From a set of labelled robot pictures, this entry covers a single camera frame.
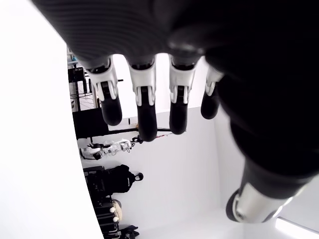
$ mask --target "black bag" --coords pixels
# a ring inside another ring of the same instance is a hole
[[[129,191],[135,181],[142,181],[144,178],[143,173],[134,175],[129,171],[129,167],[123,164],[107,169],[103,174],[104,188],[107,195],[125,193]]]

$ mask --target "white wall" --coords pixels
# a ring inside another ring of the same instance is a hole
[[[0,238],[103,238],[79,161],[65,43],[30,1],[0,0],[0,29]]]
[[[168,126],[168,119],[169,113],[157,114],[159,127]],[[130,132],[93,140],[101,143],[136,135]],[[86,144],[79,140],[79,146]],[[114,195],[123,205],[122,223],[138,226],[140,231],[183,221],[220,205],[214,123],[203,119],[199,108],[188,110],[184,134],[136,144],[130,154],[119,152],[99,161],[83,162],[85,167],[97,164],[125,164],[133,172],[144,174],[144,180],[135,182],[129,192]]]
[[[319,177],[284,207],[281,216],[319,232]]]
[[[142,232],[139,239],[242,239],[243,227],[227,219],[222,209]]]
[[[244,239],[292,239],[275,228],[276,220],[262,224],[245,224]]]
[[[244,169],[244,156],[238,149],[231,134],[229,117],[221,107],[214,122],[220,175],[221,207],[225,208],[230,196],[240,186]]]

